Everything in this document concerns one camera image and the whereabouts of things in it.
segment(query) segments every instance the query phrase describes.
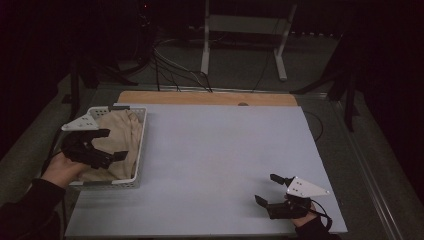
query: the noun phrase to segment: floor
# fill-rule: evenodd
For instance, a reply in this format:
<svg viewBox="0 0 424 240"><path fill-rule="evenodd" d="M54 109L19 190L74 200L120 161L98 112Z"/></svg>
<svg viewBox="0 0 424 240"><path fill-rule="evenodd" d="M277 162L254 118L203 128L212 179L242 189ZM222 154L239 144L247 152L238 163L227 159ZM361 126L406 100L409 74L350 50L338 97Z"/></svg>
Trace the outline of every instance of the floor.
<svg viewBox="0 0 424 240"><path fill-rule="evenodd" d="M213 45L208 80L214 91L287 93L317 80L336 46L337 40L325 37L290 37L283 54L288 80L282 82L278 79L270 49ZM167 59L171 64L177 63L174 65L179 68L200 69L202 44L198 40L167 40L156 50L157 57ZM108 80L95 90L81 87L82 106L79 114L89 106L113 104L123 90L157 90L154 68L152 62L142 71L128 76L131 81L140 83L136 87L126 87ZM172 74L166 70L166 65L160 68L162 91L206 91L199 85L201 82L201 85L207 86L203 76L170 66L168 68L172 69ZM361 93L357 92L355 99L358 114L353 118L355 131L352 133L342 120L343 101L332 102L326 98L330 86L326 84L295 97L305 112L312 135L317 139L317 148L346 221L348 232L340 236L345 240L424 239L424 208L407 182ZM0 162L0 204L16 201L25 193L31 179L39 174L56 129L68 120L70 106L62 104L61 100L69 93L69 77L59 84L59 89L58 96L46 106ZM68 189L68 219L77 197L77 191Z"/></svg>

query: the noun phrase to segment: black sleeve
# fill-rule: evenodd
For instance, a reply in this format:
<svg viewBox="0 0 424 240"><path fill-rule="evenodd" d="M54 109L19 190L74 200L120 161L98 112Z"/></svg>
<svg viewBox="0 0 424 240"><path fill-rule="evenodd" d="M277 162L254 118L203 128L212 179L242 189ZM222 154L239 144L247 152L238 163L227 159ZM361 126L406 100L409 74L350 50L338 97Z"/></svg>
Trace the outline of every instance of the black sleeve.
<svg viewBox="0 0 424 240"><path fill-rule="evenodd" d="M316 217L301 227L297 227L296 233L301 240L341 240L338 235L330 234Z"/></svg>
<svg viewBox="0 0 424 240"><path fill-rule="evenodd" d="M65 195L65 189L42 179L33 180L32 187L17 203L0 208L0 239L15 239L43 227L54 218L53 210Z"/></svg>

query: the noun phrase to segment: beige cloth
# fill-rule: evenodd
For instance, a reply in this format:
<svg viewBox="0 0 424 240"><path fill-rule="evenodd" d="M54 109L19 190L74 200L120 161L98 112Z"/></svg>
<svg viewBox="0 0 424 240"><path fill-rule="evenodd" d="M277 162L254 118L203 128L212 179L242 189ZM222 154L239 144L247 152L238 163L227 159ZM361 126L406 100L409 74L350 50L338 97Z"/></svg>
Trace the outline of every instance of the beige cloth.
<svg viewBox="0 0 424 240"><path fill-rule="evenodd" d="M89 169L80 181L111 181L131 179L135 173L142 126L137 115L130 110L111 111L96 120L100 128L110 129L106 138L95 138L93 146L103 152L128 151L124 161L114 162L109 169Z"/></svg>

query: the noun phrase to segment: basket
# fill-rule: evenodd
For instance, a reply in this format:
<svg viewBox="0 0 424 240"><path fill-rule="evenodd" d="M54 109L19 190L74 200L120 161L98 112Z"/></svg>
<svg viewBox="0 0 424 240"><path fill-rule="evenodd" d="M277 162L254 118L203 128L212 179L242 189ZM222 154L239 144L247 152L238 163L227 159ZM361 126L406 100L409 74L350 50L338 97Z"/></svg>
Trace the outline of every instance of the basket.
<svg viewBox="0 0 424 240"><path fill-rule="evenodd" d="M138 120L141 123L142 132L141 132L141 139L140 139L140 145L138 148L138 157L135 162L135 174L134 177L131 179L121 179L121 180L113 180L113 181L90 181L90 182L83 182L83 181L74 181L69 186L77 189L77 190L110 190L110 189L129 189L129 188L138 188L140 186L140 179L141 179L141 169L143 165L143 143L145 142L145 126L146 126L146 115L147 111L146 108L130 108L127 106L119 106L119 107L92 107L88 109L87 114L91 115L94 119L97 119L105 114L108 114L112 110L131 110L133 111L137 117Z"/></svg>

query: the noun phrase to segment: white tabletop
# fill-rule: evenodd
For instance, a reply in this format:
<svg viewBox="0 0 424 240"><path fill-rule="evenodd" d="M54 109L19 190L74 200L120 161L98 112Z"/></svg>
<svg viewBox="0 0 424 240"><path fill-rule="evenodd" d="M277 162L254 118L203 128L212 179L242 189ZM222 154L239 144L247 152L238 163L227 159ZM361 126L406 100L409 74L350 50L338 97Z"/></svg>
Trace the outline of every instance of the white tabletop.
<svg viewBox="0 0 424 240"><path fill-rule="evenodd" d="M333 192L300 107L142 106L140 188L81 192L66 236L291 234L289 220L270 220L255 202L254 195L284 201L286 187L269 175ZM347 231L334 194L313 199L333 218L332 232Z"/></svg>

